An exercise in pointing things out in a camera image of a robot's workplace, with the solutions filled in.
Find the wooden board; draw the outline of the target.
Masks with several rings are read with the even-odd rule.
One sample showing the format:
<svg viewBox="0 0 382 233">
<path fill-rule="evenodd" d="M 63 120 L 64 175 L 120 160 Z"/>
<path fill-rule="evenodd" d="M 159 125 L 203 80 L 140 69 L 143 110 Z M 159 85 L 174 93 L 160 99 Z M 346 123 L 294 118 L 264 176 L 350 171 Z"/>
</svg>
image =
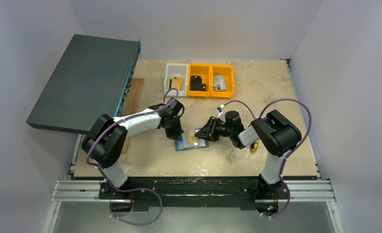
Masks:
<svg viewBox="0 0 382 233">
<path fill-rule="evenodd" d="M 142 94 L 144 79 L 133 78 L 131 80 L 131 86 L 129 87 L 129 92 L 127 93 L 124 104 L 122 116 L 132 115 L 137 112 L 140 97 Z"/>
</svg>

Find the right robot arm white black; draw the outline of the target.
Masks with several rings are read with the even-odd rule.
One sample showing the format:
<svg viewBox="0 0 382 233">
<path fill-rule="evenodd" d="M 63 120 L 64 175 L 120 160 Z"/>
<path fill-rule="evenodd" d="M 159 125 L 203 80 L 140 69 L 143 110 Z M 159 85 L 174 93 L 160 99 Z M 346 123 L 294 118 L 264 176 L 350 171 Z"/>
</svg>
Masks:
<svg viewBox="0 0 382 233">
<path fill-rule="evenodd" d="M 267 158 L 260 174 L 260 182 L 266 185 L 274 185 L 281 181 L 289 153 L 293 152 L 302 140 L 300 130 L 277 110 L 269 112 L 264 118 L 254 119 L 246 129 L 237 111 L 226 112 L 224 120 L 211 116 L 194 136 L 210 142 L 227 137 L 232 145 L 239 149 L 261 141 L 267 150 Z"/>
</svg>

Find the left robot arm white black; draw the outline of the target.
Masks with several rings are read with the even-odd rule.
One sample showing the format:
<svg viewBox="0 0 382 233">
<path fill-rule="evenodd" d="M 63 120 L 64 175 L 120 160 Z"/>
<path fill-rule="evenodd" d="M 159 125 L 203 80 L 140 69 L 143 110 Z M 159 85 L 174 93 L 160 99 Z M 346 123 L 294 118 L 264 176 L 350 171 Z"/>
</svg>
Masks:
<svg viewBox="0 0 382 233">
<path fill-rule="evenodd" d="M 97 118 L 81 144 L 87 154 L 87 160 L 93 160 L 94 166 L 116 188 L 127 181 L 118 160 L 126 139 L 153 129 L 165 130 L 169 139 L 182 140 L 180 118 L 184 105 L 170 98 L 167 103 L 152 105 L 145 110 L 123 117 L 110 117 L 103 114 Z"/>
</svg>

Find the dark grey network switch box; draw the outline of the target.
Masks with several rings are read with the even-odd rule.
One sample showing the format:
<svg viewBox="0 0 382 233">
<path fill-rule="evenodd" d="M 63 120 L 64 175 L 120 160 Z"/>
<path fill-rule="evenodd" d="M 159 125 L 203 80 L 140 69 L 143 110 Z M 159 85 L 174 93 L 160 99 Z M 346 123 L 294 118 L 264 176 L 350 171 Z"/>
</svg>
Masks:
<svg viewBox="0 0 382 233">
<path fill-rule="evenodd" d="M 140 41 L 75 34 L 26 123 L 86 134 L 100 115 L 119 116 L 140 52 Z"/>
</svg>

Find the aluminium frame rail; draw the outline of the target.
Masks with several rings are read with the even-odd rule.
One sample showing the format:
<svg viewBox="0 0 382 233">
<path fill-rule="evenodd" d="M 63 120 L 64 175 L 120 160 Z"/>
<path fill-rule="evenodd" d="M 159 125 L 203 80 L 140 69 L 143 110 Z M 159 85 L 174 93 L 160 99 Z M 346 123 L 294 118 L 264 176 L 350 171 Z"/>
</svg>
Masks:
<svg viewBox="0 0 382 233">
<path fill-rule="evenodd" d="M 73 161 L 69 175 L 58 180 L 52 195 L 48 219 L 43 231 L 52 233 L 57 223 L 60 207 L 65 202 L 108 202 L 128 203 L 128 198 L 122 197 L 104 180 L 94 177 L 74 179 L 77 160 L 82 158 L 80 147 L 83 135 L 77 138 Z M 342 233 L 344 227 L 337 213 L 336 198 L 329 180 L 322 180 L 319 175 L 288 176 L 283 184 L 275 188 L 274 193 L 257 197 L 258 178 L 256 176 L 242 177 L 135 177 L 141 187 L 149 183 L 152 198 L 156 198 L 157 207 L 182 208 L 237 208 L 247 211 L 258 206 L 262 217 L 269 218 L 271 212 L 266 204 L 276 205 L 286 203 L 290 206 L 295 202 L 323 202 L 328 208 L 328 215 L 333 230 Z"/>
</svg>

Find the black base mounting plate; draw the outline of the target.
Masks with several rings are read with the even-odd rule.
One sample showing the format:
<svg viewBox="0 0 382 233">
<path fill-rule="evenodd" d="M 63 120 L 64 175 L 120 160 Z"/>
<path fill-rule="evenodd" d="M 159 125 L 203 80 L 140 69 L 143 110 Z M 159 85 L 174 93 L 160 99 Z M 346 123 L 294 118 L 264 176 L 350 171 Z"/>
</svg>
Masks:
<svg viewBox="0 0 382 233">
<path fill-rule="evenodd" d="M 126 201 L 134 211 L 150 207 L 240 208 L 274 214 L 293 200 L 286 182 L 266 185 L 260 176 L 129 177 L 119 189 L 100 184 L 99 199 Z"/>
</svg>

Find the white plastic bin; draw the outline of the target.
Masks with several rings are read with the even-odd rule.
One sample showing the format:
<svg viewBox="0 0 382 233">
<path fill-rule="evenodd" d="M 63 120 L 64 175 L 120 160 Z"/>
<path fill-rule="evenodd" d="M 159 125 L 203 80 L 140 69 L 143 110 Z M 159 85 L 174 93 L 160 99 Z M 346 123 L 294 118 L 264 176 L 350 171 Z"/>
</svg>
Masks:
<svg viewBox="0 0 382 233">
<path fill-rule="evenodd" d="M 178 90 L 179 97 L 188 95 L 188 64 L 168 63 L 164 78 L 164 93 L 170 88 Z"/>
</svg>

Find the teal card holder wallet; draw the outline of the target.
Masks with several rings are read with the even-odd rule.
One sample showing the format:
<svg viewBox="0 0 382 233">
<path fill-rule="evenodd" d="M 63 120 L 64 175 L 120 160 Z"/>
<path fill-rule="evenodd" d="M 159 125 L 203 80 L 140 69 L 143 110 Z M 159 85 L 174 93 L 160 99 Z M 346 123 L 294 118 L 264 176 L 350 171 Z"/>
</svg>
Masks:
<svg viewBox="0 0 382 233">
<path fill-rule="evenodd" d="M 209 147 L 208 141 L 204 139 L 200 139 L 195 136 L 195 134 L 199 132 L 200 130 L 201 130 L 200 128 L 185 130 L 181 135 L 182 140 L 176 139 L 174 141 L 175 151 L 208 148 Z"/>
</svg>

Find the silver cards in yellow bin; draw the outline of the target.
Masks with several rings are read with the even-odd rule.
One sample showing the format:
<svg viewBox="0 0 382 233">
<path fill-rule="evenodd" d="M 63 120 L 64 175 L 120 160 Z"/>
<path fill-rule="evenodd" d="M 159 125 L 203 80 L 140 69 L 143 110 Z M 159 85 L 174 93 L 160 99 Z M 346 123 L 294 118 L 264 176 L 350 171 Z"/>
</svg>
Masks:
<svg viewBox="0 0 382 233">
<path fill-rule="evenodd" d="M 215 91 L 226 91 L 226 77 L 224 75 L 213 75 L 213 88 Z"/>
</svg>

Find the yellow handled screwdriver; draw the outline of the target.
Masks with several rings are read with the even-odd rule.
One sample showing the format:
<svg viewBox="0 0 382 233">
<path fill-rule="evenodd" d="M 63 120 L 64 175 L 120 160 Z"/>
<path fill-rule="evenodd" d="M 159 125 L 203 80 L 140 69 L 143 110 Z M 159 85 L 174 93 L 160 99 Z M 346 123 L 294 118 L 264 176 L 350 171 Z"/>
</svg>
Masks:
<svg viewBox="0 0 382 233">
<path fill-rule="evenodd" d="M 250 145 L 250 151 L 251 152 L 256 152 L 258 149 L 258 141 L 255 141 L 253 142 L 251 145 Z"/>
</svg>

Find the yellow bin middle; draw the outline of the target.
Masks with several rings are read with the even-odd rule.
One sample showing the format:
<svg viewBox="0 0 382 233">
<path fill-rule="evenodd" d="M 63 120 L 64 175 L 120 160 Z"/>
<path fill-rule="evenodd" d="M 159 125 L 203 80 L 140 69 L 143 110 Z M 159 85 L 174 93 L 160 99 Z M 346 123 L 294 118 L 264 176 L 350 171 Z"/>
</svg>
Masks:
<svg viewBox="0 0 382 233">
<path fill-rule="evenodd" d="M 210 97 L 210 65 L 189 64 L 187 96 L 193 98 Z"/>
</svg>

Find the gold credit card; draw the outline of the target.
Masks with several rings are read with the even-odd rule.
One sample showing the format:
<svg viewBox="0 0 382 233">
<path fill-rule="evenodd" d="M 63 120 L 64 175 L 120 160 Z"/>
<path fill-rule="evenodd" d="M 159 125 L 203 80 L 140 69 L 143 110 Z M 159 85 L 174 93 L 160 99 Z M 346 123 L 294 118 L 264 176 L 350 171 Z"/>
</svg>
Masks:
<svg viewBox="0 0 382 233">
<path fill-rule="evenodd" d="M 199 138 L 195 136 L 196 130 L 189 130 L 189 145 L 193 147 L 199 146 Z"/>
</svg>

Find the yellow bin right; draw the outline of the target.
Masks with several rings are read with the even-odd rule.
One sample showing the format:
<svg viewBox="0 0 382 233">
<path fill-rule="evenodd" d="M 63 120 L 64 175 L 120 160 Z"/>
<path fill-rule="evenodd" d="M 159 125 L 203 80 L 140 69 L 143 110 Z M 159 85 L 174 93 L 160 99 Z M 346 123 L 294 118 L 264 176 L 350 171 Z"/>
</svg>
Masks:
<svg viewBox="0 0 382 233">
<path fill-rule="evenodd" d="M 213 65 L 209 85 L 211 98 L 233 98 L 235 90 L 233 66 Z"/>
</svg>

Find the gold cards in white bin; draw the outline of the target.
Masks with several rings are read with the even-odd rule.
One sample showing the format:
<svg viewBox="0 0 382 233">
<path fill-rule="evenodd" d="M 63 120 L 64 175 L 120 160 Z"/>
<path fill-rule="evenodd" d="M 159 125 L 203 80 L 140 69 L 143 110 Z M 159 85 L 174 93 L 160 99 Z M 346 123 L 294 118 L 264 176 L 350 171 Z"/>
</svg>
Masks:
<svg viewBox="0 0 382 233">
<path fill-rule="evenodd" d="M 168 88 L 175 88 L 178 91 L 183 90 L 183 77 L 171 77 L 168 79 Z"/>
</svg>

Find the yellow bin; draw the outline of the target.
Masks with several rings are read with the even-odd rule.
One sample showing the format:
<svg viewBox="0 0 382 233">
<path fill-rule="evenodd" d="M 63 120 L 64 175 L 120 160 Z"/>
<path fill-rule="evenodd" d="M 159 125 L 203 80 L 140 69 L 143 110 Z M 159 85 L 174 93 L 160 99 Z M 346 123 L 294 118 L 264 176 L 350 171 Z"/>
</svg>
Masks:
<svg viewBox="0 0 382 233">
<path fill-rule="evenodd" d="M 210 65 L 189 64 L 187 96 L 193 98 L 210 97 Z"/>
<path fill-rule="evenodd" d="M 213 65 L 209 85 L 211 98 L 233 98 L 235 90 L 233 66 Z"/>
</svg>

